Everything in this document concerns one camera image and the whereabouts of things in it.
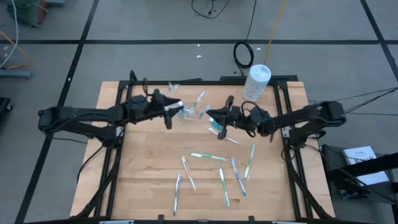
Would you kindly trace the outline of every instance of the wooden table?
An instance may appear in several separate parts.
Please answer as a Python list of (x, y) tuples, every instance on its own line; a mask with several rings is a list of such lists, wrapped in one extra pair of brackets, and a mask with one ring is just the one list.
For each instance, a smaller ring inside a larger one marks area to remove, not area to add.
[[(302, 82), (288, 82), (288, 87), (293, 110), (308, 104)], [(149, 86), (149, 92), (154, 88), (158, 88), (161, 93), (168, 93), (168, 87), (162, 85)], [(229, 95), (235, 97), (235, 105), (243, 102), (243, 86), (180, 86), (174, 97), (188, 102), (195, 101), (204, 89), (206, 95), (201, 106), (210, 104), (212, 108), (221, 108)], [(113, 106), (117, 90), (118, 82), (103, 82), (97, 108)], [(143, 94), (141, 86), (133, 87), (132, 95), (139, 94)], [(272, 87), (267, 87), (257, 103), (271, 116), (277, 115)], [(286, 164), (280, 158), (280, 131), (274, 134), (274, 140), (270, 142), (269, 138), (250, 138), (244, 131), (229, 127), (228, 137), (240, 142), (237, 145), (227, 140), (217, 140), (207, 130), (210, 126), (207, 118), (187, 121), (176, 115), (171, 130), (166, 130), (162, 118), (127, 125), (112, 219), (156, 220), (158, 215), (163, 214), (166, 220), (247, 220), (249, 215), (254, 215), (256, 220), (295, 220)], [(248, 197), (244, 198), (229, 158), (236, 158), (239, 172), (243, 175), (251, 144), (256, 144), (256, 152), (250, 179), (244, 181), (248, 193)], [(316, 146), (317, 142), (308, 140), (307, 144)], [(89, 140), (85, 159), (99, 147), (99, 141)], [(71, 215), (80, 212), (96, 192), (104, 152), (105, 150), (96, 156), (81, 173)], [(222, 156), (228, 158), (228, 161), (190, 157), (189, 152)], [(304, 148), (301, 152), (309, 190), (326, 212), (334, 216), (319, 153), (310, 148)], [(187, 158), (197, 192), (192, 189), (183, 169), (182, 156)], [(224, 204), (219, 166), (224, 169), (226, 176), (230, 207)], [(173, 217), (175, 182), (179, 173), (183, 174), (183, 179), (180, 183), (177, 215)], [(299, 188), (297, 192), (304, 217), (305, 210)], [(108, 191), (104, 194), (101, 211), (103, 214), (107, 199)]]

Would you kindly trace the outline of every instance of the white cylindrical bottle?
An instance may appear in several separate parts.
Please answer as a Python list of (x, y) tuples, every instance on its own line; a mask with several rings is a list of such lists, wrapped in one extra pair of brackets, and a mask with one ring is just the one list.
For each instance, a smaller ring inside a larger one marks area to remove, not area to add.
[(266, 89), (271, 79), (271, 71), (265, 65), (253, 65), (243, 88), (243, 98), (249, 101), (257, 101)]

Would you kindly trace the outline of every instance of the gray floor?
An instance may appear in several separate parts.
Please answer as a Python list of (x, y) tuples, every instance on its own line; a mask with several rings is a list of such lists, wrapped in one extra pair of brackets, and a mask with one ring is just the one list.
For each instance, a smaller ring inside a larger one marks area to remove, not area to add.
[[(92, 2), (68, 0), (65, 7), (52, 7), (42, 28), (21, 25), (20, 38), (80, 39)], [(210, 3), (205, 2), (197, 0), (197, 8), (206, 11)], [(224, 2), (216, 1), (215, 7), (221, 8)], [(100, 0), (87, 39), (243, 39), (253, 2), (232, 0), (220, 17), (208, 20), (192, 12), (189, 0)], [(398, 2), (368, 0), (368, 4), (384, 38), (398, 39)], [(269, 38), (281, 6), (282, 1), (258, 1), (250, 39)], [(14, 22), (4, 9), (4, 3), (0, 4), (0, 30), (13, 38)], [(359, 0), (289, 1), (275, 38), (377, 39)], [(31, 80), (0, 80), (0, 96), (10, 97), (15, 106), (0, 130), (0, 223), (15, 220), (44, 141), (37, 130), (37, 111), (56, 105), (77, 45), (21, 47), (34, 59), (30, 69), (35, 76)], [(267, 46), (252, 47), (254, 63), (262, 63)], [(397, 58), (398, 45), (388, 47)], [(101, 82), (125, 80), (130, 69), (140, 79), (149, 80), (218, 80), (234, 75), (238, 70), (232, 50), (231, 44), (85, 45), (65, 105), (94, 107)], [(238, 49), (239, 57), (247, 54)], [(9, 64), (23, 59), (17, 53)], [(310, 100), (332, 100), (398, 85), (380, 45), (273, 45), (268, 66), (273, 75), (298, 75)], [(367, 99), (345, 101), (344, 105)], [(396, 101), (393, 93), (358, 112), (398, 113)], [(397, 152), (396, 117), (349, 115), (344, 126), (327, 131), (322, 143), (371, 145), (378, 153)], [(82, 144), (53, 141), (26, 222), (68, 217), (84, 148)], [(333, 197), (333, 203), (337, 217), (343, 220), (393, 222), (388, 205), (338, 197)]]

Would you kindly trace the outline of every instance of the black cable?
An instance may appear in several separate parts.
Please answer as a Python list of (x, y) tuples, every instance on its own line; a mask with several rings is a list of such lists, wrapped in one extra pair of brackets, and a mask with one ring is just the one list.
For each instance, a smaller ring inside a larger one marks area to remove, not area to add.
[(148, 94), (148, 83), (147, 83), (147, 79), (144, 78), (142, 81), (142, 90), (145, 93), (145, 100), (143, 100), (142, 102), (145, 102), (146, 99), (148, 99), (148, 96), (152, 96), (152, 94)]
[(352, 107), (348, 108), (347, 110), (345, 110), (344, 112), (345, 112), (345, 113), (350, 113), (350, 112), (352, 112), (352, 111), (354, 111), (354, 110), (356, 110), (356, 109), (358, 109), (358, 108), (360, 108), (360, 107), (362, 107), (362, 106), (365, 106), (365, 105), (367, 105), (367, 104), (369, 104), (369, 103), (372, 103), (373, 101), (379, 99), (380, 97), (383, 97), (383, 96), (385, 96), (385, 95), (387, 95), (387, 94), (389, 94), (389, 93), (393, 93), (393, 92), (395, 92), (396, 90), (398, 90), (398, 88), (393, 88), (392, 90), (390, 90), (390, 91), (388, 91), (388, 92), (386, 92), (386, 93), (383, 93), (383, 94), (381, 94), (381, 95), (379, 95), (379, 96), (376, 96), (376, 97), (374, 97), (374, 98), (372, 98), (372, 99), (370, 99), (370, 100), (367, 100), (367, 101), (365, 101), (364, 103), (361, 103), (361, 104), (352, 106)]
[[(123, 128), (123, 130), (118, 134), (116, 141), (118, 140), (118, 138), (120, 138), (120, 136), (122, 136), (122, 134), (124, 133), (125, 128)], [(96, 152), (94, 152), (93, 155), (91, 155), (85, 162), (85, 164), (95, 155), (97, 154), (103, 147), (99, 148)], [(94, 209), (95, 205), (98, 203), (98, 200), (101, 198), (101, 196), (104, 194), (104, 191), (106, 190), (106, 188), (108, 187), (109, 183), (112, 181), (112, 179), (116, 176), (116, 174), (118, 173), (119, 170), (119, 165), (120, 165), (120, 155), (118, 155), (118, 153), (116, 153), (115, 158), (114, 158), (114, 162), (112, 165), (111, 170), (108, 172), (107, 176), (105, 177), (104, 182), (98, 187), (98, 190), (95, 192), (93, 198), (87, 203), (87, 205), (84, 207), (84, 209), (78, 214), (76, 215), (76, 217), (88, 217), (88, 215), (91, 213), (91, 211)]]
[(352, 98), (357, 98), (357, 97), (360, 97), (360, 96), (366, 96), (366, 95), (370, 95), (372, 93), (380, 93), (382, 91), (388, 91), (388, 90), (393, 90), (393, 89), (397, 89), (397, 88), (398, 87), (388, 88), (388, 89), (385, 89), (385, 90), (376, 90), (376, 91), (372, 91), (372, 92), (369, 92), (369, 93), (364, 93), (364, 94), (360, 94), (360, 95), (356, 95), (356, 96), (351, 96), (351, 97), (347, 97), (347, 98), (340, 98), (340, 99), (337, 99), (337, 100), (334, 100), (334, 101), (350, 100)]
[(299, 174), (294, 168), (292, 160), (286, 160), (286, 168), (287, 172), (289, 173), (289, 177), (293, 179), (293, 181), (296, 183), (296, 185), (300, 188), (300, 190), (303, 193), (303, 196), (308, 200), (312, 208), (314, 209), (315, 213), (319, 216), (320, 219), (329, 219), (332, 220), (334, 219), (332, 216), (327, 214), (327, 212), (322, 208), (322, 206), (317, 202), (315, 197), (311, 194), (309, 191), (308, 187), (305, 185), (305, 183), (301, 180)]
[(75, 140), (75, 139), (70, 139), (70, 138), (52, 138), (53, 140), (64, 140), (64, 141), (73, 141), (77, 143), (82, 143), (82, 144), (87, 144), (87, 142)]
[[(285, 149), (283, 149), (283, 150), (280, 152), (280, 157), (282, 158), (283, 161), (286, 162), (286, 158), (284, 157), (284, 152), (285, 152)], [(292, 159), (294, 159), (295, 157), (296, 157), (296, 153), (293, 154), (293, 156), (290, 158), (290, 161), (291, 161)]]
[[(251, 104), (251, 105), (254, 105), (254, 107), (257, 108), (257, 110), (258, 110), (259, 113), (261, 114), (262, 118), (263, 118), (263, 119), (266, 119), (267, 115), (264, 114), (264, 112), (260, 109), (260, 107), (259, 107), (259, 105), (257, 105), (257, 103), (252, 102), (252, 101), (244, 101), (244, 102), (241, 104), (241, 111), (242, 111), (242, 114), (243, 114), (244, 117), (246, 117), (246, 115), (244, 114), (244, 111), (245, 111), (245, 110), (248, 110), (247, 108), (243, 108), (243, 106), (244, 106), (246, 103)], [(252, 138), (256, 137), (256, 132), (255, 132), (255, 131), (245, 130), (245, 132), (246, 132), (250, 137), (252, 137)]]
[(79, 182), (79, 177), (80, 177), (81, 171), (86, 167), (87, 163), (88, 163), (89, 161), (91, 161), (91, 159), (94, 158), (95, 155), (97, 155), (97, 154), (100, 152), (100, 150), (101, 150), (102, 148), (104, 148), (104, 146), (101, 146), (99, 149), (97, 149), (89, 158), (87, 158), (87, 160), (83, 163), (83, 165), (81, 165), (81, 167), (80, 167), (80, 169), (79, 169), (79, 172), (77, 173), (76, 183)]
[(343, 157), (348, 158), (348, 159), (355, 159), (355, 160), (356, 160), (356, 158), (353, 158), (353, 157), (350, 157), (350, 156), (346, 156), (346, 155), (344, 155), (344, 154), (342, 154), (342, 153), (338, 153), (338, 152), (334, 151), (333, 149), (331, 149), (331, 148), (330, 148), (328, 145), (326, 145), (326, 144), (324, 144), (324, 146), (327, 147), (328, 150), (330, 150), (331, 152), (333, 152), (334, 154), (336, 154), (336, 155), (338, 155), (338, 156), (343, 156)]
[[(254, 61), (254, 52), (253, 52), (253, 49), (250, 47), (250, 45), (249, 45), (248, 43), (246, 43), (246, 41), (247, 41), (248, 38), (249, 38), (249, 34), (250, 34), (250, 30), (251, 30), (251, 26), (252, 26), (253, 18), (254, 18), (254, 12), (256, 11), (256, 6), (257, 6), (257, 0), (254, 0), (254, 7), (253, 7), (252, 15), (251, 15), (250, 26), (249, 26), (248, 34), (247, 34), (245, 40), (237, 42), (237, 43), (235, 44), (235, 46), (234, 46), (233, 57), (234, 57), (234, 61), (235, 61), (236, 66), (238, 66), (238, 69), (239, 69), (239, 71), (241, 72), (241, 76), (244, 76), (244, 73), (243, 73), (243, 71), (242, 71), (242, 68), (243, 68), (243, 69), (248, 69), (248, 68), (250, 68), (251, 65), (253, 64), (253, 61)], [(244, 46), (247, 48), (247, 50), (249, 51), (249, 54), (250, 54), (250, 62), (249, 62), (247, 65), (242, 64), (242, 63), (238, 60), (238, 58), (237, 58), (237, 56), (236, 56), (236, 49), (237, 49), (238, 46), (241, 45), (241, 44), (244, 45)]]
[(384, 194), (378, 192), (377, 190), (374, 190), (374, 189), (373, 189), (372, 187), (370, 187), (368, 184), (365, 184), (364, 182), (360, 181), (359, 179), (357, 179), (356, 177), (354, 177), (353, 175), (351, 175), (351, 174), (348, 173), (347, 171), (345, 171), (345, 170), (343, 170), (342, 168), (338, 167), (335, 163), (333, 163), (333, 162), (330, 161), (328, 158), (326, 158), (326, 156), (323, 155), (323, 153), (322, 153), (319, 149), (317, 149), (317, 148), (315, 148), (315, 147), (313, 147), (313, 146), (310, 146), (310, 145), (308, 145), (308, 144), (304, 144), (304, 145), (310, 147), (311, 149), (314, 149), (314, 150), (318, 151), (318, 152), (320, 153), (320, 155), (322, 156), (322, 158), (324, 158), (328, 163), (330, 163), (331, 165), (333, 165), (334, 167), (336, 167), (336, 169), (342, 171), (342, 173), (344, 173), (345, 175), (347, 175), (351, 180), (357, 181), (357, 182), (363, 184), (364, 187), (365, 187), (367, 190), (372, 191), (373, 193), (377, 194), (378, 196), (380, 196), (380, 197), (382, 197), (382, 198), (384, 198), (384, 199), (386, 199), (386, 200), (388, 200), (388, 201), (390, 201), (390, 202), (397, 203), (397, 201), (395, 201), (394, 199), (392, 199), (392, 198), (390, 198), (390, 197), (388, 197), (388, 196), (385, 196)]
[[(223, 11), (224, 11), (224, 9), (225, 9), (225, 7), (228, 5), (228, 3), (229, 3), (229, 0), (227, 0), (227, 2), (225, 3), (225, 5), (224, 5), (224, 7), (222, 8), (222, 10), (217, 14), (217, 15), (215, 15), (215, 16), (206, 16), (206, 15), (203, 15), (203, 14), (201, 14), (200, 12), (198, 12), (194, 7), (193, 7), (193, 2), (194, 2), (195, 0), (192, 0), (192, 2), (191, 2), (191, 8), (192, 8), (192, 10), (198, 15), (198, 16), (202, 16), (202, 17), (204, 17), (204, 18), (207, 18), (207, 19), (215, 19), (215, 18), (217, 18)], [(212, 10), (213, 10), (213, 8), (214, 8), (214, 0), (211, 0), (211, 3), (212, 3), (212, 7), (211, 7), (211, 9), (210, 9), (210, 11), (209, 11), (209, 15), (211, 14), (211, 12), (212, 12)]]
[(381, 116), (398, 116), (398, 114), (384, 114), (384, 113), (352, 113), (352, 112), (349, 112), (348, 114), (356, 114), (356, 115), (381, 115)]
[[(107, 118), (109, 117), (107, 114), (98, 113), (98, 112), (95, 112), (95, 113), (84, 113), (84, 114), (78, 115), (78, 116), (76, 116), (74, 118), (71, 118), (71, 119), (67, 120), (66, 122), (64, 122), (63, 124), (61, 124), (57, 128), (55, 128), (54, 130), (50, 130), (49, 133), (54, 133), (54, 132), (58, 131), (60, 128), (62, 128), (63, 126), (65, 126), (66, 124), (72, 122), (73, 120), (75, 120), (77, 118), (81, 118), (82, 116), (90, 115), (90, 114), (100, 114), (100, 115), (106, 116)], [(51, 124), (48, 129), (51, 129), (51, 127), (54, 126), (57, 122), (59, 122), (59, 119), (56, 120), (56, 122), (54, 122), (53, 124)]]

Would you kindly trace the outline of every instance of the black robotic arm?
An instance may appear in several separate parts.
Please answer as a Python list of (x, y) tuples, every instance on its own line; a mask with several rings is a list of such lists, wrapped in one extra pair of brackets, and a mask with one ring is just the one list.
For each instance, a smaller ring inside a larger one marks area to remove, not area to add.
[[(104, 147), (117, 144), (117, 127), (127, 123), (164, 117), (167, 129), (172, 128), (172, 117), (183, 108), (180, 99), (169, 98), (155, 89), (151, 95), (133, 96), (130, 100), (108, 109), (51, 107), (39, 111), (39, 129), (45, 134), (58, 131), (84, 134), (89, 138), (98, 138)], [(83, 122), (103, 121), (108, 123), (101, 128)]]
[[(233, 100), (234, 97), (229, 96), (225, 107), (207, 111), (207, 114), (223, 127), (218, 139), (226, 137), (227, 126), (245, 130), (251, 137), (254, 137), (256, 132), (266, 137), (274, 134), (279, 128), (291, 127), (308, 121), (301, 128), (289, 130), (291, 144), (297, 145), (300, 142), (305, 142), (309, 135), (322, 132), (325, 127), (341, 126), (346, 121), (343, 106), (336, 101), (323, 101), (291, 113), (271, 117), (267, 111), (253, 102), (245, 101), (239, 107), (233, 106)], [(252, 104), (254, 107), (249, 110), (244, 108), (245, 104)]]

